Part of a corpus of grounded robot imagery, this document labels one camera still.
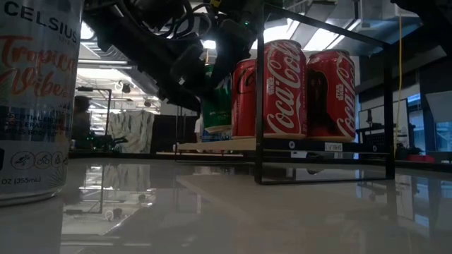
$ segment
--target green soda can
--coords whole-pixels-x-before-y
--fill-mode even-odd
[[[212,75],[213,65],[206,66],[206,76]],[[215,88],[215,104],[202,101],[204,129],[209,133],[220,133],[231,129],[232,121],[232,76],[229,74]]]

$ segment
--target wooden shelf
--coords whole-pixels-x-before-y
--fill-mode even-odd
[[[226,140],[206,143],[185,143],[178,145],[179,150],[256,150],[256,139]]]

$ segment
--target red soda can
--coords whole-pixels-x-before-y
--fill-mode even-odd
[[[307,136],[306,57],[298,42],[276,40],[264,53],[264,136]]]
[[[237,64],[232,85],[232,139],[256,136],[256,60]]]
[[[308,138],[355,139],[355,65],[348,52],[326,50],[308,60]]]

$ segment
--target celsius can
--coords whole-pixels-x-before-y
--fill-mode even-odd
[[[307,135],[306,57],[298,42],[276,40],[265,45],[263,98],[266,138]]]
[[[355,65],[349,54],[326,50],[308,61],[309,138],[355,139]]]
[[[232,84],[232,139],[256,136],[256,60],[240,61]]]
[[[213,66],[206,66],[206,75],[212,75]],[[232,77],[226,76],[215,88],[215,104],[202,101],[204,129],[209,133],[220,133],[231,129]]]
[[[0,205],[65,184],[82,0],[0,0]]]

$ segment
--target yellow cable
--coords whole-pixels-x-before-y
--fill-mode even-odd
[[[398,108],[397,108],[397,124],[395,125],[395,137],[394,137],[394,156],[396,155],[397,150],[397,138],[398,138],[398,122],[399,122],[399,116],[400,116],[400,99],[402,96],[402,14],[399,13],[399,43],[398,43],[398,75],[399,75],[399,81],[398,81]]]

